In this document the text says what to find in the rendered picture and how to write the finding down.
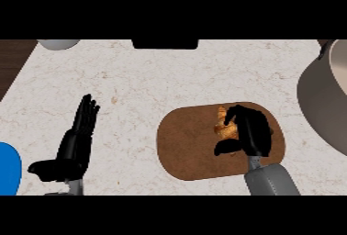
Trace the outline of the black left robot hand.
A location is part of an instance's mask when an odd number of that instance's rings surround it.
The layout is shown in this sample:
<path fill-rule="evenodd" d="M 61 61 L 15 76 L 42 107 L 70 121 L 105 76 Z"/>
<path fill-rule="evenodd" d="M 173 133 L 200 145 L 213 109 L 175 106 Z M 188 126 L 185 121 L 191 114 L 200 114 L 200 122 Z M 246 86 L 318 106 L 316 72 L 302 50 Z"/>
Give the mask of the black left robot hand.
<path fill-rule="evenodd" d="M 83 178 L 90 163 L 92 135 L 99 108 L 92 95 L 85 95 L 73 127 L 65 132 L 58 147 L 57 159 L 34 162 L 28 166 L 28 172 L 36 174 L 43 182 L 74 181 Z"/>

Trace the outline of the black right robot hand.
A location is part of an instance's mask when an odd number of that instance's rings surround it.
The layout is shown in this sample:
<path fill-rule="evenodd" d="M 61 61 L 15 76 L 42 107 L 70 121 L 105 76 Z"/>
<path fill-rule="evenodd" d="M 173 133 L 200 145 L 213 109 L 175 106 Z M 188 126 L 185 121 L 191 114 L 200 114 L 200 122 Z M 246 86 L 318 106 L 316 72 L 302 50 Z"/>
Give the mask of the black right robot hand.
<path fill-rule="evenodd" d="M 220 140 L 215 147 L 215 155 L 244 151 L 248 156 L 268 157 L 272 149 L 272 131 L 265 114 L 241 105 L 229 107 L 225 125 L 235 120 L 238 139 Z"/>

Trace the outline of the golden brown croissant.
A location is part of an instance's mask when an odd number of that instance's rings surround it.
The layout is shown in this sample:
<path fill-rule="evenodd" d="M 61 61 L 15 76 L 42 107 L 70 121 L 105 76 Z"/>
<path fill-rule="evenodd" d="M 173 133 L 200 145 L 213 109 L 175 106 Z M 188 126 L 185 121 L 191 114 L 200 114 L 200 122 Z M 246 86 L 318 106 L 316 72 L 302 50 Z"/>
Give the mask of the golden brown croissant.
<path fill-rule="evenodd" d="M 225 124 L 225 118 L 226 118 L 226 108 L 220 106 L 217 110 L 219 122 L 215 126 L 215 133 L 217 134 L 222 140 L 238 139 L 240 138 L 238 126 L 234 123 L 234 121 L 229 121 L 229 124 Z"/>

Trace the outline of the brown wooden cutting board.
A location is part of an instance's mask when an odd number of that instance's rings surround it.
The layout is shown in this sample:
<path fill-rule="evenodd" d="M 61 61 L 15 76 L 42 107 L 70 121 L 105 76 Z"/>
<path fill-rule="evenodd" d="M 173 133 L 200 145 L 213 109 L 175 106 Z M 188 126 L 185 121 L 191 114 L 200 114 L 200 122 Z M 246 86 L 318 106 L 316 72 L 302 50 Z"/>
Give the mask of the brown wooden cutting board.
<path fill-rule="evenodd" d="M 215 133 L 219 123 L 219 107 L 243 105 L 259 110 L 274 130 L 272 151 L 260 159 L 263 165 L 281 163 L 285 156 L 285 138 L 282 129 L 271 111 L 253 102 L 223 103 L 204 106 L 186 106 L 173 110 L 160 122 L 157 129 L 157 155 L 167 173 L 185 181 L 246 174 L 248 159 L 244 151 L 215 155 L 220 140 Z"/>

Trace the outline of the grey metal pot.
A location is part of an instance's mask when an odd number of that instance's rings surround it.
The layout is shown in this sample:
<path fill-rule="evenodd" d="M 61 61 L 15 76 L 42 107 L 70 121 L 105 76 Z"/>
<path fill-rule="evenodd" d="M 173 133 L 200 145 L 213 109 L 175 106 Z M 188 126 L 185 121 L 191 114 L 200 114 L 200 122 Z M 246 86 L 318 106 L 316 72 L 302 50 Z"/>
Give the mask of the grey metal pot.
<path fill-rule="evenodd" d="M 327 143 L 347 156 L 347 39 L 331 39 L 297 84 L 306 120 Z"/>

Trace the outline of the blue round object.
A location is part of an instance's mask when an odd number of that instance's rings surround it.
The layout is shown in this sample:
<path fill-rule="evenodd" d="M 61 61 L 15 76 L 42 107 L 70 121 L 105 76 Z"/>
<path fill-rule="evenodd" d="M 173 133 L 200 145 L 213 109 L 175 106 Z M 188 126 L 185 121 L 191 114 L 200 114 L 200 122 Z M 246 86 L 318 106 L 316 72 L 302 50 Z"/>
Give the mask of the blue round object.
<path fill-rule="evenodd" d="M 0 196 L 15 196 L 23 179 L 23 160 L 15 148 L 0 142 Z"/>

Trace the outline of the dark brown wooden panel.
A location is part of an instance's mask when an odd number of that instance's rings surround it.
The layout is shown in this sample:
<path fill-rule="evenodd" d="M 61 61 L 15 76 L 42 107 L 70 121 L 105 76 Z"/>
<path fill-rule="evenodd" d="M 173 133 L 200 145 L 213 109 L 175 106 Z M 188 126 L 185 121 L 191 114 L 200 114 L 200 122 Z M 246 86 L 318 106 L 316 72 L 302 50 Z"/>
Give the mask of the dark brown wooden panel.
<path fill-rule="evenodd" d="M 34 39 L 0 39 L 0 100 L 37 44 Z"/>

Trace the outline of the black appliance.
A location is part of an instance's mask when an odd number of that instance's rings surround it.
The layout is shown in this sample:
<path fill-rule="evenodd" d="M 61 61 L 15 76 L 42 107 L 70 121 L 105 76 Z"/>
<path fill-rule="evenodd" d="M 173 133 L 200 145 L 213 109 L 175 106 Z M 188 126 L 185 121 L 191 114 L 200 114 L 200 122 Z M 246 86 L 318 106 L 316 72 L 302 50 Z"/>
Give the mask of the black appliance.
<path fill-rule="evenodd" d="M 133 39 L 133 46 L 142 50 L 195 50 L 197 39 Z"/>

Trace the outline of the grey round bowl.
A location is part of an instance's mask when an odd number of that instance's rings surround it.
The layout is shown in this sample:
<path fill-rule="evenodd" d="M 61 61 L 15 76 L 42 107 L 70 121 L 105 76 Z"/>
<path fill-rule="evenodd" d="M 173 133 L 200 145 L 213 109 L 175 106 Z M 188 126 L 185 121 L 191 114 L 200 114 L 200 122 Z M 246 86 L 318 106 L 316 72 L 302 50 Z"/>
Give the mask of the grey round bowl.
<path fill-rule="evenodd" d="M 79 43 L 79 39 L 40 39 L 39 43 L 49 50 L 67 50 Z"/>

